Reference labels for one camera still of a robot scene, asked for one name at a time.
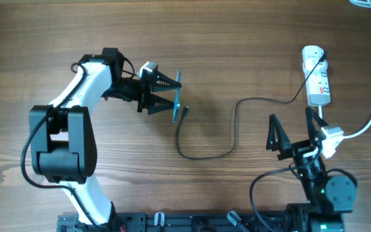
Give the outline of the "teal screen Galaxy smartphone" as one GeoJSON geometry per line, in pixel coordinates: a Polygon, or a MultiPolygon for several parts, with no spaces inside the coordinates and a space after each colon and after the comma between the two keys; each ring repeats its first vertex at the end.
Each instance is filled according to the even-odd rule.
{"type": "MultiPolygon", "coordinates": [[[[178,82],[178,83],[182,82],[182,71],[181,71],[181,69],[177,70],[176,82],[178,82]]],[[[174,101],[174,106],[173,106],[173,122],[177,121],[178,114],[179,114],[179,111],[180,111],[180,89],[181,89],[181,87],[176,87],[176,89],[175,89],[175,101],[174,101]]]]}

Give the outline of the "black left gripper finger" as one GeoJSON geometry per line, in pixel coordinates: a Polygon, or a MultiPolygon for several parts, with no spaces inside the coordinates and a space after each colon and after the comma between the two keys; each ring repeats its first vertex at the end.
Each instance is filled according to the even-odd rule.
{"type": "Polygon", "coordinates": [[[159,113],[161,111],[165,110],[172,110],[174,108],[174,103],[159,97],[158,95],[149,94],[148,100],[147,100],[147,114],[151,115],[154,113],[159,113]]]}
{"type": "Polygon", "coordinates": [[[181,88],[182,84],[170,79],[160,71],[155,71],[152,75],[152,92],[164,92],[181,88]]]}

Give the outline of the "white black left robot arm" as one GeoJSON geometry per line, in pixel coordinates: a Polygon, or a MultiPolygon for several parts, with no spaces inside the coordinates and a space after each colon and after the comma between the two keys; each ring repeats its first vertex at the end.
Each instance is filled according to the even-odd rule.
{"type": "Polygon", "coordinates": [[[115,206],[103,193],[94,174],[97,145],[91,114],[100,99],[116,98],[137,102],[137,110],[148,114],[173,111],[177,120],[180,107],[182,73],[171,79],[154,62],[146,62],[139,71],[123,77],[129,59],[116,48],[104,48],[99,55],[86,54],[71,66],[75,77],[49,104],[35,105],[29,114],[30,135],[21,154],[24,179],[30,179],[25,158],[32,157],[32,168],[44,176],[49,189],[62,189],[77,210],[74,221],[61,230],[123,231],[126,226],[115,206]]]}

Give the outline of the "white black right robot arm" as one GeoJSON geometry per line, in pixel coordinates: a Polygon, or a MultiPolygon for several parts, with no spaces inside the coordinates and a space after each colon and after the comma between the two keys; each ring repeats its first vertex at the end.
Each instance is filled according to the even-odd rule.
{"type": "Polygon", "coordinates": [[[343,169],[327,170],[323,160],[333,157],[344,131],[329,125],[312,108],[305,108],[307,140],[292,143],[275,114],[269,116],[266,149],[279,151],[278,160],[292,159],[307,198],[286,207],[289,231],[344,231],[343,214],[353,211],[357,180],[343,169]]]}

